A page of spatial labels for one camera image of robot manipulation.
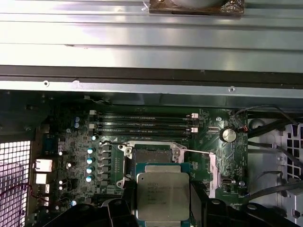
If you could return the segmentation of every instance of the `mesh grille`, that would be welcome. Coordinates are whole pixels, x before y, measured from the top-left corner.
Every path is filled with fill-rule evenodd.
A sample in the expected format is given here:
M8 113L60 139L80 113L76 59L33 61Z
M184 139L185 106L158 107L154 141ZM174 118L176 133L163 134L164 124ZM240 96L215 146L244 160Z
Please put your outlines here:
M28 183L30 141L0 144L0 193L21 183ZM5 192L0 198L0 226L25 224L27 186Z
M303 152L303 125L289 125L287 127L287 152L300 160L300 153ZM287 179L300 178L301 169L289 158L287 159Z

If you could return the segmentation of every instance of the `connector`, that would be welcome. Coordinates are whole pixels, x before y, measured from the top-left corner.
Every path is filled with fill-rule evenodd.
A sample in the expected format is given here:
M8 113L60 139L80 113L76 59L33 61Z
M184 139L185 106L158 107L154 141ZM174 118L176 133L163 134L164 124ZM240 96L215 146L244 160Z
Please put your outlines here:
M97 111L96 111L96 110L90 110L90 111L89 111L89 114L90 114L90 115L97 115Z
M199 114L198 113L192 113L190 115L191 118L199 118Z
M95 129L96 125L95 124L89 124L89 129Z
M190 131L193 133L198 133L198 128L191 128Z

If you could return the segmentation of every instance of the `screw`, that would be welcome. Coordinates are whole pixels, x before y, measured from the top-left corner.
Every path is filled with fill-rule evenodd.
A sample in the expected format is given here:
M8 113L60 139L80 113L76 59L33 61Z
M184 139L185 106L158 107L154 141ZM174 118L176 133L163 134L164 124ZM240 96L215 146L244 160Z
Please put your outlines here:
M245 182L244 181L239 181L239 186L240 187L244 187L245 186Z
M125 151L127 154L131 154L132 153L132 150L130 148L126 149Z
M252 204L248 204L247 208L250 209L250 210L256 210L257 209L257 207L255 205L252 205Z
M229 92L234 92L236 90L236 88L234 86L231 86L228 90L229 90Z
M48 80L43 81L43 84L44 84L45 87L48 87L49 86Z
M212 203L215 204L215 205L219 205L220 201L219 200L212 200Z

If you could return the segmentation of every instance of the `silver metal frame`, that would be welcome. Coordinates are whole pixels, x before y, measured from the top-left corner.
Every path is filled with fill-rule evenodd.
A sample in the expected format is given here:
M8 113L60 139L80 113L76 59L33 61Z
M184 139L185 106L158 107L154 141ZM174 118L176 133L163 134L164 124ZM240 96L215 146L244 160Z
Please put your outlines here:
M300 0L242 18L149 15L146 0L0 2L0 64L303 72Z

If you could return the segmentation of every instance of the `black cable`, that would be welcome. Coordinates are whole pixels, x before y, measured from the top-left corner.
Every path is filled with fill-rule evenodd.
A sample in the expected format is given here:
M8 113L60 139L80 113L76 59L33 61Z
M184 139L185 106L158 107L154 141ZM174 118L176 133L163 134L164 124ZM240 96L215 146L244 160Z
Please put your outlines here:
M286 114L283 110L281 110L278 106L276 105L256 105L256 106L251 106L251 107L247 107L247 108L244 108L244 109L240 109L238 110L235 114L234 114L234 117L235 117L235 120L242 126L242 127L245 127L245 124L238 118L238 115L241 114L242 112L245 112L245 111L249 111L249 110L253 110L253 109L258 109L258 108L264 108L264 107L271 107L271 108L275 108L277 109L285 118L287 118L291 123L295 124L295 125L298 125L298 123L293 119L291 118L288 114Z
M303 122L303 118L296 118L297 122ZM267 125L258 127L256 129L250 130L248 133L248 138L253 138L256 136L261 136L265 133L268 133L275 129L281 129L285 127L286 125L291 124L291 122L288 119L283 120L277 120L275 122L269 123Z
M249 202L250 200L253 200L253 199L265 196L265 195L270 195L270 194L274 194L277 192L288 191L288 190L302 188L302 187L303 187L303 181L299 181L299 182L295 182L295 183L286 183L284 185L278 185L275 187L262 189L256 193L253 193L252 195L250 195L246 199L246 202Z
M282 171L276 170L276 171L264 171L264 172L258 174L258 175L255 177L255 179L251 181L250 186L251 186L252 184L254 184L259 178L261 178L261 177L263 177L264 175L267 175L267 174L279 175L279 182L280 182L281 184L283 184L283 172L282 172Z
M303 163L295 158L292 154L287 152L287 150L283 149L282 147L277 147L277 149L281 152L283 152L296 166L300 167L303 170Z
M288 116L296 120L296 118L303 117L303 113L287 113ZM266 118L266 119L284 119L285 117L279 112L269 112L269 111L249 111L247 114L248 119L254 118Z
M288 153L287 150L283 149L280 146L273 147L273 144L255 143L255 142L251 142L251 141L248 141L248 145L255 146L255 147L261 147L261 148L266 148L266 149L277 149L277 150L283 152L296 166L300 167L303 170L303 163L300 160L298 160L295 156Z

